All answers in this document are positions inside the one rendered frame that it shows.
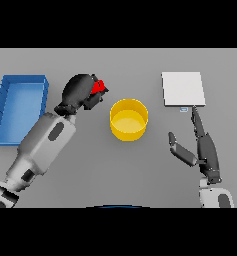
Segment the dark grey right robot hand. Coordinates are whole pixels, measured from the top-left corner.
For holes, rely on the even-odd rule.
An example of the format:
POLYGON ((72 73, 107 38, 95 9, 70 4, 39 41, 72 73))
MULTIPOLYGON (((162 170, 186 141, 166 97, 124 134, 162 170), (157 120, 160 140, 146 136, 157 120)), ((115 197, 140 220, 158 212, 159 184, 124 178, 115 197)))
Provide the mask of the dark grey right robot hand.
POLYGON ((172 132, 168 133, 170 152, 190 167, 198 165, 200 172, 207 178, 207 184, 221 183, 220 166, 215 144, 208 132, 204 130, 199 112, 192 107, 191 121, 197 142, 197 154, 192 153, 177 142, 172 132))

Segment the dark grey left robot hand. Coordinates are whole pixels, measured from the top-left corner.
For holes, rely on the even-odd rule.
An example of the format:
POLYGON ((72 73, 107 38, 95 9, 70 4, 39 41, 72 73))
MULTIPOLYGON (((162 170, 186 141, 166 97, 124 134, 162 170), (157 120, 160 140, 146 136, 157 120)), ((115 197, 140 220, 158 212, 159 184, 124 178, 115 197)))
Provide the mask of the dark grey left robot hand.
POLYGON ((62 101, 54 111, 60 116, 76 115, 77 111, 84 107, 91 110, 95 105, 103 101, 103 95, 108 92, 105 86, 103 92, 92 94, 94 83, 99 80, 95 74, 77 74, 73 76, 62 92, 62 101))

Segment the red beaker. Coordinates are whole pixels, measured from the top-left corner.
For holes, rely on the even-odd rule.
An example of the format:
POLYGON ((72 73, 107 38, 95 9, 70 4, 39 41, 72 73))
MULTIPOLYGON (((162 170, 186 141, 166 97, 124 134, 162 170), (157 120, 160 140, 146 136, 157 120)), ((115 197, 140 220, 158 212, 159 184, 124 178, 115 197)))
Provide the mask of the red beaker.
POLYGON ((92 94, 95 94, 97 92, 103 92, 105 90, 105 85, 104 85, 104 82, 102 80, 97 80, 95 83, 94 83, 94 86, 92 88, 92 91, 91 93, 92 94))

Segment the yellow bowl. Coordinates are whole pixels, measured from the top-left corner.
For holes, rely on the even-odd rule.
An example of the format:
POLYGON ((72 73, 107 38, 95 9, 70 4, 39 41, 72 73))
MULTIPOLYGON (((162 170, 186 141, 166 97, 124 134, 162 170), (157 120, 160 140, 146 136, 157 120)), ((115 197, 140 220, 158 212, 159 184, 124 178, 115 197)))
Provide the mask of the yellow bowl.
POLYGON ((148 110, 139 100, 125 98, 110 109, 110 130, 123 142, 139 140, 146 131, 148 110))

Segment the pale square measuring scale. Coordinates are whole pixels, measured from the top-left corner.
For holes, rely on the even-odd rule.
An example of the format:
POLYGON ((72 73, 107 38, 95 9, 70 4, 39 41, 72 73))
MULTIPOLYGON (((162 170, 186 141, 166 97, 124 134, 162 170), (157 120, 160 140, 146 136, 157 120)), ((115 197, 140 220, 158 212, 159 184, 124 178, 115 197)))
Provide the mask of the pale square measuring scale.
POLYGON ((199 72, 162 72, 165 107, 204 107, 206 100, 199 72))

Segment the blue tray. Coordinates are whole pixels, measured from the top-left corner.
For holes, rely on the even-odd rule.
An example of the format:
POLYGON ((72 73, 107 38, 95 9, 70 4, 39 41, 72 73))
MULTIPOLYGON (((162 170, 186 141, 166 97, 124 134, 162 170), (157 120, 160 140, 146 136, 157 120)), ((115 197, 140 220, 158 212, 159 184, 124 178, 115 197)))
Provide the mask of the blue tray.
POLYGON ((0 146, 18 146, 45 113, 45 75, 3 75, 0 82, 0 146))

